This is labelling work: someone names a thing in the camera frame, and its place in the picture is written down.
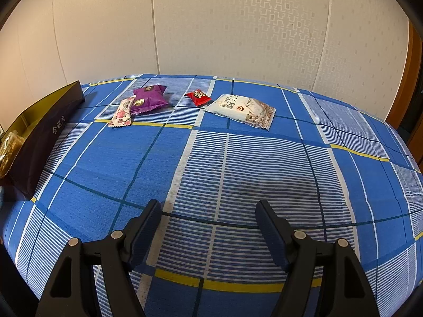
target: silver screw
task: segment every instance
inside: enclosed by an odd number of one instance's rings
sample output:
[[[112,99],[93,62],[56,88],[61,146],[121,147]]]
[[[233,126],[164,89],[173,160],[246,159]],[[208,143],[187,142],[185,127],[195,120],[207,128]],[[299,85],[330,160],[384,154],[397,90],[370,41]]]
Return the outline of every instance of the silver screw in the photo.
[[[121,238],[123,236],[123,232],[121,232],[121,230],[116,230],[112,232],[111,236],[112,238],[117,240],[118,238]]]
[[[341,246],[341,247],[343,247],[343,248],[345,248],[345,247],[348,247],[348,241],[345,239],[345,238],[340,238],[339,240],[338,240],[338,244]]]
[[[298,238],[299,240],[303,240],[307,235],[303,231],[296,231],[293,234],[295,238]]]
[[[68,244],[69,244],[71,247],[73,247],[74,245],[77,245],[77,244],[78,244],[78,242],[79,242],[79,239],[77,239],[76,237],[74,237],[74,238],[71,238],[71,239],[69,240]]]

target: snack package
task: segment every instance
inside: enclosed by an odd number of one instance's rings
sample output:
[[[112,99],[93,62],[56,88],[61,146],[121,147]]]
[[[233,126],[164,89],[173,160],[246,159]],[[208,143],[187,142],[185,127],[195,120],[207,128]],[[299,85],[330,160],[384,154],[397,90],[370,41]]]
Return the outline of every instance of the snack package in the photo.
[[[276,108],[256,99],[223,94],[205,110],[219,116],[227,116],[232,120],[251,125],[255,128],[270,129]]]
[[[154,86],[135,89],[136,98],[131,107],[131,114],[144,113],[168,105],[169,103],[163,97],[166,88],[161,84],[155,84]]]
[[[118,110],[113,115],[111,121],[109,121],[108,126],[111,128],[119,126],[129,126],[131,125],[131,106],[134,103],[135,95],[131,96],[128,99],[123,99],[119,104]]]
[[[209,101],[211,101],[211,98],[209,98],[200,89],[197,89],[194,92],[187,93],[185,95],[189,96],[192,99],[192,101],[195,103],[196,106],[201,106],[201,105],[204,105],[205,103],[208,103]]]
[[[24,142],[25,138],[19,136],[16,130],[9,132],[0,147],[0,178],[6,175]]]

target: open box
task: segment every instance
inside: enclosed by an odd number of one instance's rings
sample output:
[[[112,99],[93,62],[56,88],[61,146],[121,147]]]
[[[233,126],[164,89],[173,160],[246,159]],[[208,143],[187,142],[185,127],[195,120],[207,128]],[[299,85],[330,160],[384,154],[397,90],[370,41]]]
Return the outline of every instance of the open box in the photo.
[[[79,81],[52,92],[22,112],[1,138],[16,130],[25,141],[9,170],[0,177],[0,186],[14,185],[30,200],[42,170],[64,124],[73,110],[85,101]]]

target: wall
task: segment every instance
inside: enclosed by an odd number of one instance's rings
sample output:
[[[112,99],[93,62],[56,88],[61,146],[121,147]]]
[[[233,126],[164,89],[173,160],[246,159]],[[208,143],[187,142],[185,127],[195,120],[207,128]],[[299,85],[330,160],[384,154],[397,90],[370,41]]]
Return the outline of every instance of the wall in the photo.
[[[0,31],[0,124],[79,79],[235,76],[385,118],[408,20],[395,0],[22,0]]]

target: blue plaid bed sheet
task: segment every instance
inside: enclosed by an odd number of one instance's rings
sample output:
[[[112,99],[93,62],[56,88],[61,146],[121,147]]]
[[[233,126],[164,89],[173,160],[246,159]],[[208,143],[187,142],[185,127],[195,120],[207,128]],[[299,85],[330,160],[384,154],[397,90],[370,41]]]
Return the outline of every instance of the blue plaid bed sheet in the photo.
[[[168,87],[168,106],[107,127],[123,98],[152,84]],[[270,315],[286,274],[255,222],[259,199],[315,239],[348,239],[382,317],[421,283],[423,177],[386,122],[316,93],[236,78],[142,74],[82,88],[86,100],[63,127],[35,196],[0,211],[5,246],[38,297],[69,238],[104,238],[150,199],[163,204],[162,221],[131,273],[150,317]],[[205,113],[184,95],[198,88],[275,107],[270,131]],[[111,316],[101,266],[94,272],[102,314]],[[307,316],[321,275],[317,268]]]

